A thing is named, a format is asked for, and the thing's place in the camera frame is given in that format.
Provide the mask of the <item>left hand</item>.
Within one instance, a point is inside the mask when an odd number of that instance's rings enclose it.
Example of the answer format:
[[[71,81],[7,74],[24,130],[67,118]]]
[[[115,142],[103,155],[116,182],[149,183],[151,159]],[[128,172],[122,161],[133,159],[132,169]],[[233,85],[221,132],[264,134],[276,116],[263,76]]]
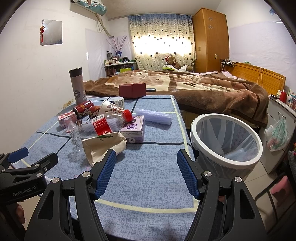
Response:
[[[18,220],[21,224],[24,224],[26,222],[26,219],[24,217],[24,210],[22,206],[18,203],[16,203],[15,207],[16,216],[18,217]]]

